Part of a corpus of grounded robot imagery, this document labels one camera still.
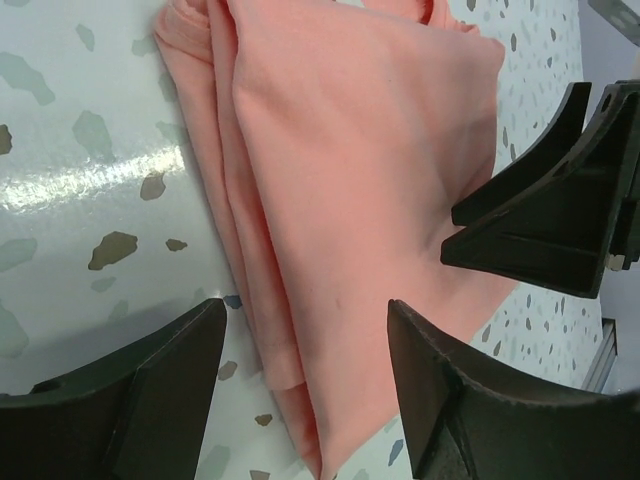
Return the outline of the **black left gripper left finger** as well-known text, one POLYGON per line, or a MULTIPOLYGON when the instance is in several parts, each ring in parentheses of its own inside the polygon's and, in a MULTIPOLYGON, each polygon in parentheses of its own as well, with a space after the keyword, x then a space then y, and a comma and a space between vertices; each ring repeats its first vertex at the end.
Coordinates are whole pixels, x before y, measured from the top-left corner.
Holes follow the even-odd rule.
POLYGON ((192 479, 227 326, 211 298, 22 395, 1 396, 4 479, 192 479))

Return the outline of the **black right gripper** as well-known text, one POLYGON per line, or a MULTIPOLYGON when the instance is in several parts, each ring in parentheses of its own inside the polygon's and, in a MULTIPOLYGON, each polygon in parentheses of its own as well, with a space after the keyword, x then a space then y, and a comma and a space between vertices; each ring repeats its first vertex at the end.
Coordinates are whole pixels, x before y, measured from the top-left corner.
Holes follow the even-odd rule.
POLYGON ((604 270, 639 260, 637 80, 605 87, 584 130, 587 156, 550 171, 581 136, 590 92, 570 83, 536 141, 452 207, 466 227, 443 242, 443 264, 593 298, 604 270))

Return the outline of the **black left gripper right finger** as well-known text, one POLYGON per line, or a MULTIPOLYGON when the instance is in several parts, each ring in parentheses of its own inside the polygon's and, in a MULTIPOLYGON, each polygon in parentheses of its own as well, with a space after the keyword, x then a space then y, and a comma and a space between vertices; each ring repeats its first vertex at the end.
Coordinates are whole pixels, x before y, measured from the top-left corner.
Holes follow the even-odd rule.
POLYGON ((441 331, 406 303, 387 331, 415 479, 636 479, 639 393, 532 376, 441 331))

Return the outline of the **salmon pink t-shirt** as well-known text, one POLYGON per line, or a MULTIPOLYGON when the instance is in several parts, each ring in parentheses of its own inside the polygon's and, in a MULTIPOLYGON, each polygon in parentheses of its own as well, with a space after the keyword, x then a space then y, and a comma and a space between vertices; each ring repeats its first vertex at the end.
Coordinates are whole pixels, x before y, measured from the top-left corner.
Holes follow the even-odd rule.
POLYGON ((470 340, 514 288, 448 267, 503 45, 445 1, 170 1, 155 36, 290 438, 331 479, 398 411, 387 304, 470 340))

